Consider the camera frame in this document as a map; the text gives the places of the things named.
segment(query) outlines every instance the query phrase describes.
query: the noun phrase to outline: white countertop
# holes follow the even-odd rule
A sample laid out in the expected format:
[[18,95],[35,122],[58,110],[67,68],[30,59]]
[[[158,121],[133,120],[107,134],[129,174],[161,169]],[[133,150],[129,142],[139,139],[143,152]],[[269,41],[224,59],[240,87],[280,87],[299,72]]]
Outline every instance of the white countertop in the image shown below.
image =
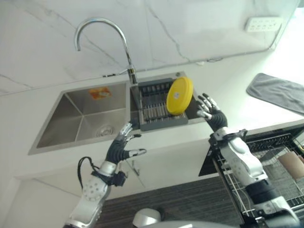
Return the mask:
[[[246,88],[258,73],[304,84],[304,35],[286,33],[276,51],[232,57],[202,66],[191,64],[138,73],[138,78],[184,71],[197,93],[212,96],[228,118],[230,127],[248,130],[287,122],[304,121],[304,116],[250,97]],[[13,199],[19,181],[58,172],[75,165],[82,156],[104,159],[110,141],[28,155],[54,102],[63,90],[127,80],[127,76],[92,79],[22,93],[0,96],[0,215]],[[207,123],[147,132],[130,148],[153,152],[164,146],[206,139]]]

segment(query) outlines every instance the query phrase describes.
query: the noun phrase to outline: wire rack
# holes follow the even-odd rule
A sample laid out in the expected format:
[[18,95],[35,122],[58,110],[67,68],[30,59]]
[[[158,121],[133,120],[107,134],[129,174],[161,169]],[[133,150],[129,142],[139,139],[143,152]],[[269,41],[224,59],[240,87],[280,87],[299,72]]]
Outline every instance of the wire rack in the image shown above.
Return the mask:
[[[278,160],[278,157],[294,151],[296,154],[301,148],[297,140],[293,140],[291,135],[281,135],[265,140],[247,143],[250,150],[254,151],[256,156],[262,163],[272,184],[277,191],[284,196],[290,207],[297,214],[299,219],[304,218],[304,178],[294,180],[285,167]],[[216,163],[221,169],[223,178],[230,190],[230,196],[234,198],[234,204],[241,213],[241,216],[247,216],[259,221],[262,220],[255,209],[254,203],[245,191],[245,187],[236,179],[225,159],[218,154]]]

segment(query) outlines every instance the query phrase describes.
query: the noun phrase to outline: white cabinet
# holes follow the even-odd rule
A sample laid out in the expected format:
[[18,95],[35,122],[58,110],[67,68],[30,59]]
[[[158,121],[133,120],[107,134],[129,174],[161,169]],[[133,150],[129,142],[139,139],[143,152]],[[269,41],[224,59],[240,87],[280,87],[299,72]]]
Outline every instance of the white cabinet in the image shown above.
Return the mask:
[[[208,140],[200,140],[150,150],[144,155],[123,161],[117,169],[124,171],[128,178],[123,187],[112,187],[109,198],[208,178],[209,176],[198,176],[208,149]],[[100,164],[101,161],[95,162],[97,166]],[[75,165],[38,180],[81,196],[76,168]],[[81,171],[85,183],[92,172],[88,161],[83,163]]]
[[[102,162],[94,162],[95,165],[99,166]],[[127,176],[127,180],[123,187],[112,186],[111,193],[108,199],[117,198],[126,195],[132,195],[138,192],[144,191],[143,185],[135,175],[135,173],[130,169],[129,165],[123,161],[119,164],[118,170],[123,171]],[[91,177],[90,173],[92,168],[89,165],[88,160],[83,162],[81,168],[82,182],[85,183]],[[44,176],[37,178],[37,180],[64,190],[66,192],[72,193],[77,196],[81,196],[82,191],[77,177],[77,166],[70,167],[56,174],[49,176]]]
[[207,178],[198,175],[208,149],[206,139],[151,150],[128,162],[139,169],[145,190],[152,190]]

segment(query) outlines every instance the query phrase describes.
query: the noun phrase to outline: dish rack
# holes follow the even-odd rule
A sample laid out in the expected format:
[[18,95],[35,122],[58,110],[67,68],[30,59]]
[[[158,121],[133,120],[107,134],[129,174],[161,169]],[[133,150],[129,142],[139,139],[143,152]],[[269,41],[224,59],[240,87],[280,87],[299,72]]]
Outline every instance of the dish rack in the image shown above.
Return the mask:
[[173,83],[171,78],[139,83],[142,110],[139,111],[140,129],[150,131],[188,123],[185,112],[172,115],[166,107],[166,99]]
[[[304,178],[295,181],[278,160],[278,157],[290,152],[303,155],[303,147],[289,133],[247,142],[247,145],[252,154],[261,161],[266,174],[277,191],[284,196],[299,219],[303,220]],[[254,203],[247,195],[245,187],[233,175],[226,160],[218,153],[213,162],[243,222],[246,224],[255,219],[257,224],[261,224],[263,218],[253,208]]]

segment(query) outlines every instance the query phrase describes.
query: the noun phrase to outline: faucet spout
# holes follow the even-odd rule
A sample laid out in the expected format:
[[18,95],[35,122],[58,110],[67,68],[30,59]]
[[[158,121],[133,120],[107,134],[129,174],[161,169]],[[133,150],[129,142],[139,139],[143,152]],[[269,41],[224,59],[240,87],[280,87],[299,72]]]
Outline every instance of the faucet spout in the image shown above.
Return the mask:
[[137,80],[135,68],[134,68],[134,66],[132,64],[132,61],[131,61],[131,58],[130,58],[129,48],[128,48],[128,45],[127,45],[127,40],[125,38],[125,35],[124,35],[123,31],[112,21],[104,19],[104,18],[88,18],[88,19],[84,20],[83,22],[81,22],[78,25],[78,27],[76,29],[76,32],[75,32],[75,35],[74,35],[74,45],[75,45],[76,50],[80,51],[79,37],[80,37],[80,34],[81,34],[82,30],[87,25],[95,23],[95,22],[100,22],[100,23],[107,24],[107,25],[111,26],[112,28],[114,28],[118,32],[119,36],[123,40],[123,47],[124,47],[125,53],[127,55],[128,63],[129,63],[128,75],[129,75],[131,86],[137,86],[138,80]]

